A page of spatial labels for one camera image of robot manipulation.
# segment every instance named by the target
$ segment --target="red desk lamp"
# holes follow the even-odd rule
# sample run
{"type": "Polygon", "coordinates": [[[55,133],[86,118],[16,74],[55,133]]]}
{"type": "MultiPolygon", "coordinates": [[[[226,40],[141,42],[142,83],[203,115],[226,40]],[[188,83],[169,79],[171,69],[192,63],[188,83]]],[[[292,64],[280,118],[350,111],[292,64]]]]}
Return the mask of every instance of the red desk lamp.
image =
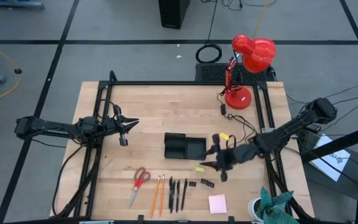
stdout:
{"type": "MultiPolygon", "coordinates": [[[[276,46],[272,40],[258,38],[251,40],[246,35],[237,35],[231,43],[236,58],[242,55],[242,64],[252,73],[265,70],[273,61],[276,46]]],[[[233,57],[226,65],[225,97],[226,104],[231,108],[241,110],[251,102],[251,94],[247,88],[240,85],[232,86],[232,70],[237,63],[233,57]]]]}

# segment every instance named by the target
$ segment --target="floor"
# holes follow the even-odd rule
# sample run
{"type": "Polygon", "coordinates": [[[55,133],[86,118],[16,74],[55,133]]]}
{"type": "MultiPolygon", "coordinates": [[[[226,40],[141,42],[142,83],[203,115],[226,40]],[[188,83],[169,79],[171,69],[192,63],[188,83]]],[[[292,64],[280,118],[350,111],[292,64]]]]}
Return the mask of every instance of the floor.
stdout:
{"type": "MultiPolygon", "coordinates": [[[[264,3],[263,0],[243,1],[264,3]]],[[[182,28],[175,30],[161,27],[157,0],[42,2],[44,10],[0,7],[0,49],[23,70],[17,90],[0,99],[0,204],[23,144],[13,133],[16,118],[40,112],[35,108],[38,105],[41,109],[40,96],[46,96],[40,117],[70,123],[81,82],[105,80],[112,69],[119,80],[194,80],[195,52],[207,38],[214,7],[211,2],[192,0],[182,28]],[[73,20],[66,24],[70,10],[73,20]],[[139,41],[104,44],[68,41],[62,45],[60,39],[139,41]],[[146,40],[175,41],[156,44],[146,40]],[[50,88],[47,95],[42,95],[45,80],[50,82],[50,88]]],[[[258,36],[277,40],[273,67],[294,99],[309,101],[358,85],[358,36],[343,4],[349,7],[357,33],[356,0],[278,0],[268,7],[258,36]],[[300,44],[283,40],[304,41],[300,44]]],[[[238,7],[237,1],[231,7],[238,7]]],[[[261,7],[244,5],[240,11],[231,11],[219,2],[211,39],[230,40],[236,34],[252,35],[261,10],[261,7]]],[[[221,47],[221,62],[225,62],[232,54],[231,46],[221,47]]],[[[206,50],[201,59],[211,60],[213,54],[206,50]]],[[[0,74],[7,75],[7,82],[0,84],[1,94],[16,81],[13,68],[1,56],[0,74]]],[[[336,102],[354,96],[358,96],[358,88],[330,100],[336,102]]],[[[357,104],[358,100],[338,104],[339,116],[357,104]]],[[[297,114],[300,107],[290,105],[291,113],[297,114]]],[[[326,132],[346,134],[357,129],[358,109],[326,132]]],[[[51,144],[66,143],[58,138],[37,139],[51,144]]],[[[358,145],[352,149],[358,151],[358,145]]],[[[48,217],[62,159],[63,149],[36,142],[30,145],[5,222],[48,217]]],[[[308,184],[318,218],[336,222],[355,219],[356,201],[316,183],[308,184]]]]}

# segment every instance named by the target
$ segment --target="red scissor handle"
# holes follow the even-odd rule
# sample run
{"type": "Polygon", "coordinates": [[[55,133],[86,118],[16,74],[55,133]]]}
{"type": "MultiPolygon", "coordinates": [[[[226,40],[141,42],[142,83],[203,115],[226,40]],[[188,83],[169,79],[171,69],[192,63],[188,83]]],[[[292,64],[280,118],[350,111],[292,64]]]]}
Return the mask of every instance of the red scissor handle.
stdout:
{"type": "Polygon", "coordinates": [[[134,175],[135,187],[139,188],[144,182],[150,180],[150,173],[144,167],[139,168],[134,175]]]}

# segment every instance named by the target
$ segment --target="sticky note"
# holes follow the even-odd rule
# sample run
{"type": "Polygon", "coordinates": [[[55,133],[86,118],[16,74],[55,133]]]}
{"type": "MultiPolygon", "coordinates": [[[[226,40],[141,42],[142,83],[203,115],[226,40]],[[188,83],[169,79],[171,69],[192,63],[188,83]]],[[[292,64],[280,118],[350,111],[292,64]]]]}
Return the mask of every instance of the sticky note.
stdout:
{"type": "Polygon", "coordinates": [[[197,171],[197,172],[205,172],[205,168],[196,167],[196,168],[195,168],[195,171],[197,171]]]}
{"type": "Polygon", "coordinates": [[[227,134],[221,133],[221,137],[225,140],[229,140],[229,136],[227,134]]]}
{"type": "Polygon", "coordinates": [[[227,213],[226,198],[224,195],[210,195],[208,196],[208,200],[210,214],[227,213]]]}

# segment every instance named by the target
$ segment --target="lamp base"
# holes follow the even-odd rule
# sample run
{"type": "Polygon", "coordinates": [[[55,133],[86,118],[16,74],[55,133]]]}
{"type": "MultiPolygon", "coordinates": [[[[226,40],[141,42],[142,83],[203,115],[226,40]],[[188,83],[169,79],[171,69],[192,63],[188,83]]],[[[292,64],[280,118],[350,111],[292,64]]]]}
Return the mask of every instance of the lamp base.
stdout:
{"type": "Polygon", "coordinates": [[[226,104],[236,110],[246,108],[251,102],[251,93],[244,86],[233,86],[224,96],[226,104]]]}

